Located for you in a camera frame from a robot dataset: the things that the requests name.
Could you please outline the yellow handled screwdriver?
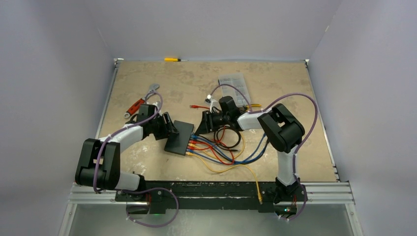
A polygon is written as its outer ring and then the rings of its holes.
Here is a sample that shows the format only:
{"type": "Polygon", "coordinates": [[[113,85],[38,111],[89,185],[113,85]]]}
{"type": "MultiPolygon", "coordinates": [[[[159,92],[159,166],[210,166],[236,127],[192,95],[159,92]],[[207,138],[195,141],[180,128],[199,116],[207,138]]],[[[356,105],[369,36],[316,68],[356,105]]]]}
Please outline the yellow handled screwdriver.
{"type": "Polygon", "coordinates": [[[187,61],[186,59],[179,59],[179,58],[164,58],[164,61],[166,62],[181,62],[181,61],[187,61]]]}

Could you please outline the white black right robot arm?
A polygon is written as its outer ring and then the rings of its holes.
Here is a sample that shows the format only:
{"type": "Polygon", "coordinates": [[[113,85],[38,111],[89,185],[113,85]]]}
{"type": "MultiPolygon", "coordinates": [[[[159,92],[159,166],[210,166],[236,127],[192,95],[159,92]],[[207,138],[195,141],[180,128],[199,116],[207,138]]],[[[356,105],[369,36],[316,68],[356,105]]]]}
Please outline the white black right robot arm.
{"type": "Polygon", "coordinates": [[[277,196],[290,199],[299,187],[295,176],[296,165],[290,154],[294,154],[305,134],[304,127],[281,103],[259,113],[244,112],[231,96],[219,99],[219,112],[204,111],[197,135],[217,131],[228,125],[237,131],[262,129],[269,143],[278,153],[277,196]]]}

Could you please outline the red handled adjustable wrench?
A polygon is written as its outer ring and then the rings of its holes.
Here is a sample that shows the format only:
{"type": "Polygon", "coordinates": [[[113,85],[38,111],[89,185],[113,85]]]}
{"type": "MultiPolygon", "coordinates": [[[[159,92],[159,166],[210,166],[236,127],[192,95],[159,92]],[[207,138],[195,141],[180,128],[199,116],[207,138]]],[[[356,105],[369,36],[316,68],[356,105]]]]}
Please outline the red handled adjustable wrench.
{"type": "Polygon", "coordinates": [[[152,92],[156,91],[160,87],[159,84],[151,84],[149,86],[148,92],[146,95],[144,95],[142,98],[140,98],[138,101],[136,101],[123,115],[124,118],[130,118],[133,116],[139,109],[140,105],[145,103],[146,99],[151,95],[152,92]]]}

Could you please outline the aluminium frame rail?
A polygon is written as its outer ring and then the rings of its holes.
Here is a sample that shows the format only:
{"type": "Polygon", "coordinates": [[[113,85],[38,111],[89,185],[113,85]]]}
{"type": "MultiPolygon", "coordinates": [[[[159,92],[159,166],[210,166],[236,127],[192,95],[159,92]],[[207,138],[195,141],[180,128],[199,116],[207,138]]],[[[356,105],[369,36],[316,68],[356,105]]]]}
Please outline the aluminium frame rail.
{"type": "MultiPolygon", "coordinates": [[[[347,182],[310,182],[305,184],[308,204],[354,204],[354,196],[347,182]]],[[[74,184],[68,197],[69,204],[125,204],[116,201],[116,191],[96,194],[91,187],[74,184]]]]}

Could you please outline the black yellow pliers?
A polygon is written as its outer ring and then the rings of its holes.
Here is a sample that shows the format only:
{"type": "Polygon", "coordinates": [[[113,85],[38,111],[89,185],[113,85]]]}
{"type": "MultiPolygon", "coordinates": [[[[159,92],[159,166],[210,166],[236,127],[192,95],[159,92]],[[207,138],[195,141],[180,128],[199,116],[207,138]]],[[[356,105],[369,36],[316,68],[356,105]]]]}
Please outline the black yellow pliers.
{"type": "MultiPolygon", "coordinates": [[[[253,108],[253,107],[255,107],[255,108],[261,108],[261,107],[262,107],[262,105],[261,105],[261,104],[251,104],[250,106],[251,106],[252,108],[253,108]]],[[[248,105],[244,105],[244,106],[243,106],[243,108],[244,108],[244,109],[246,109],[246,110],[248,110],[248,109],[249,109],[249,106],[248,106],[248,105]]]]}

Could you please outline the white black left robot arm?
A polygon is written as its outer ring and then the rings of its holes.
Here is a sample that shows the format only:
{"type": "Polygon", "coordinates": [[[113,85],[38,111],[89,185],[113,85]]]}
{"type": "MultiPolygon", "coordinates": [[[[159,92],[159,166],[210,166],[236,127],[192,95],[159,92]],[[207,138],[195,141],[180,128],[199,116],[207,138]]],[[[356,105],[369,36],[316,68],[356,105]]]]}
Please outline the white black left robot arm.
{"type": "Polygon", "coordinates": [[[120,130],[100,139],[86,139],[83,143],[75,182],[90,186],[96,193],[102,190],[124,190],[134,201],[141,201],[147,194],[143,175],[123,172],[121,154],[133,144],[150,134],[156,140],[178,134],[168,112],[160,113],[159,105],[141,105],[120,130]]]}

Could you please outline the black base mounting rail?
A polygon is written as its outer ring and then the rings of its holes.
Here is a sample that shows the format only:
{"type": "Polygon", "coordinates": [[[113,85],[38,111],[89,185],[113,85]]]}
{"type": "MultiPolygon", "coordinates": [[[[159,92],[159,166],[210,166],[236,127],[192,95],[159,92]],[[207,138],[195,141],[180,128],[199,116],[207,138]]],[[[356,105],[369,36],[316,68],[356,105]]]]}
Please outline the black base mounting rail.
{"type": "Polygon", "coordinates": [[[147,180],[148,193],[118,191],[115,200],[144,203],[151,214],[168,209],[257,210],[294,215],[308,200],[305,186],[285,187],[279,181],[157,181],[147,180]]]}

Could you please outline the black network switch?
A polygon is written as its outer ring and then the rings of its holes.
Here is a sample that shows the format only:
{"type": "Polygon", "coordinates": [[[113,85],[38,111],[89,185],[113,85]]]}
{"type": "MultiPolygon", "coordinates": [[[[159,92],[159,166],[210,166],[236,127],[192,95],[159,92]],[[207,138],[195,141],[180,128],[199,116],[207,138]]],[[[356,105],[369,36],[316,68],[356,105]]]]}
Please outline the black network switch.
{"type": "Polygon", "coordinates": [[[175,120],[174,127],[177,129],[177,133],[170,134],[164,146],[164,151],[185,156],[194,124],[175,120]]]}

